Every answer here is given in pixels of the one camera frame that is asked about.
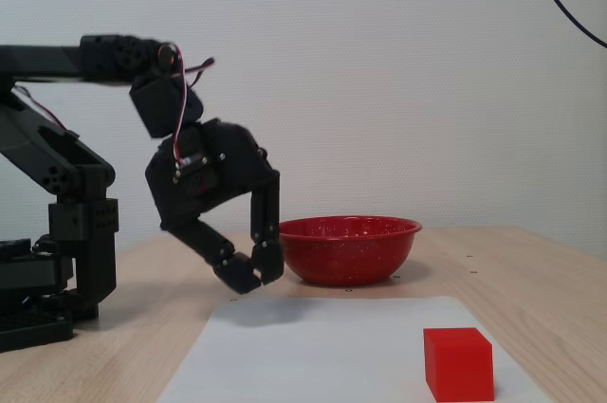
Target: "black robotic arm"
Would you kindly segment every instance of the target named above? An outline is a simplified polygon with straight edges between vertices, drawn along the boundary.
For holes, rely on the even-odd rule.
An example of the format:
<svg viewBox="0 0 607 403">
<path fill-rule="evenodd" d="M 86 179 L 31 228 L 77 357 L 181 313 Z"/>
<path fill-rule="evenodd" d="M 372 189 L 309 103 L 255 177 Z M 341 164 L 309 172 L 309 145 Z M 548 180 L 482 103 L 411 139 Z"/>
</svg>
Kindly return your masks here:
<svg viewBox="0 0 607 403">
<path fill-rule="evenodd" d="M 23 300 L 30 300 L 94 318 L 97 304 L 116 287 L 118 201 L 106 198 L 114 169 L 75 133 L 22 101 L 15 92 L 27 90 L 18 82 L 130 85 L 148 133 L 163 139 L 145 171 L 161 228 L 239 293 L 282 276 L 280 175 L 245 128 L 218 119 L 199 122 L 202 102 L 185 75 L 199 77 L 211 64 L 186 69 L 175 45 L 132 36 L 84 36 L 79 46 L 0 46 L 0 153 L 57 196 L 49 206 L 49 234 L 33 249 L 28 241 L 0 244 L 0 316 L 23 310 Z M 198 219 L 247 192 L 250 258 Z M 77 288 L 65 291 L 72 259 Z"/>
</svg>

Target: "white sheet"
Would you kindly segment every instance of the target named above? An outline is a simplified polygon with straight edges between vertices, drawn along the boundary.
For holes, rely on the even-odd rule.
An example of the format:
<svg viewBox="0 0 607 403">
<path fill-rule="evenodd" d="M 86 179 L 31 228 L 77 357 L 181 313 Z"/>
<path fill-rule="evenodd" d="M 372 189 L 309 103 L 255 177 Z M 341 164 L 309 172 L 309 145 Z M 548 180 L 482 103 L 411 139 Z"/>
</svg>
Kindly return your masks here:
<svg viewBox="0 0 607 403">
<path fill-rule="evenodd" d="M 433 403 L 423 329 L 477 327 L 496 401 L 551 400 L 453 298 L 231 302 L 212 316 L 160 403 Z"/>
</svg>

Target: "red block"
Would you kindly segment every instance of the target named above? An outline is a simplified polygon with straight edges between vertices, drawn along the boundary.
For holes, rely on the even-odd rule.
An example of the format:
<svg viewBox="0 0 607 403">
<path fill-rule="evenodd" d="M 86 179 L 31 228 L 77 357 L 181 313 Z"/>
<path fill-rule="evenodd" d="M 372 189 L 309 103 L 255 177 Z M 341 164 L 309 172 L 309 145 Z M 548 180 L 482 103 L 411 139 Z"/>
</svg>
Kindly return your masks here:
<svg viewBox="0 0 607 403">
<path fill-rule="evenodd" d="M 424 329 L 424 352 L 437 402 L 495 400 L 492 346 L 477 329 Z"/>
</svg>

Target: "wooden table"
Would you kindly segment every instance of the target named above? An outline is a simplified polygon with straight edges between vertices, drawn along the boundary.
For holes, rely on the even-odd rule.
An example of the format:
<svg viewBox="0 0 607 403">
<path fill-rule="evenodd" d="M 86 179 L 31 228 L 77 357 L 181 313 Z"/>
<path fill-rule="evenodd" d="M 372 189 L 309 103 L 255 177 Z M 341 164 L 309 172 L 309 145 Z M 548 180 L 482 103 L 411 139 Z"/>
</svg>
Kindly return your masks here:
<svg viewBox="0 0 607 403">
<path fill-rule="evenodd" d="M 249 249 L 245 236 L 235 243 Z M 235 298 L 167 236 L 121 254 L 118 273 L 101 317 L 76 338 L 0 355 L 0 401 L 153 402 L 214 307 Z M 424 230 L 392 280 L 352 292 L 303 285 L 290 272 L 260 291 L 451 295 L 556 402 L 607 402 L 607 264 L 521 229 Z"/>
</svg>

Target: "red speckled bowl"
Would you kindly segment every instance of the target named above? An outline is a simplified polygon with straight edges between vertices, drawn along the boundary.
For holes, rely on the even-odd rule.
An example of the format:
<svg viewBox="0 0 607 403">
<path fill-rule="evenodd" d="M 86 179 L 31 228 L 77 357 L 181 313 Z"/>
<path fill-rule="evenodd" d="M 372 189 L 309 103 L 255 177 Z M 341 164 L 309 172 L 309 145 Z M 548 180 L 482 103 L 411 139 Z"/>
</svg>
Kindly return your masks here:
<svg viewBox="0 0 607 403">
<path fill-rule="evenodd" d="M 421 225 L 385 216 L 328 216 L 280 225 L 285 262 L 305 282 L 359 286 L 390 277 Z"/>
</svg>

